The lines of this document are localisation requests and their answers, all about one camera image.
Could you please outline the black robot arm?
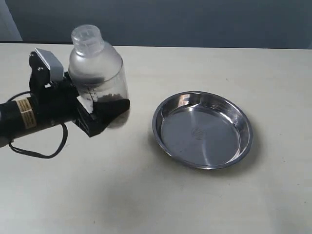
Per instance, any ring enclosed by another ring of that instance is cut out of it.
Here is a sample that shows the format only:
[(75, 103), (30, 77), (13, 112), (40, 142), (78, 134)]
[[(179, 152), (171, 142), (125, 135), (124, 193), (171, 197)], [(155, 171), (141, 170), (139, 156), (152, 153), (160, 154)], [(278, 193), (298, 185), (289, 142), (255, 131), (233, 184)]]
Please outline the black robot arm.
[(125, 97), (100, 103), (92, 101), (92, 112), (78, 99), (78, 91), (56, 56), (47, 50), (30, 53), (29, 97), (0, 105), (0, 145), (69, 121), (88, 137), (102, 133), (110, 123), (130, 109)]

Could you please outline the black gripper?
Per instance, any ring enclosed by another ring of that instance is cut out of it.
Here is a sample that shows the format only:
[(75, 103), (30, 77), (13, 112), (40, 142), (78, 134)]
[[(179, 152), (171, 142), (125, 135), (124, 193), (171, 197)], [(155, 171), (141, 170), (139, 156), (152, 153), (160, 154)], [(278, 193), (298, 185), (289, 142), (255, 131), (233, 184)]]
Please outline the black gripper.
[(61, 82), (50, 80), (50, 72), (35, 52), (29, 56), (31, 75), (29, 88), (36, 119), (35, 131), (72, 121), (87, 136), (102, 133), (105, 128), (116, 129), (125, 125), (130, 114), (130, 100), (93, 102), (96, 116), (87, 113), (78, 101), (78, 91), (67, 72)]

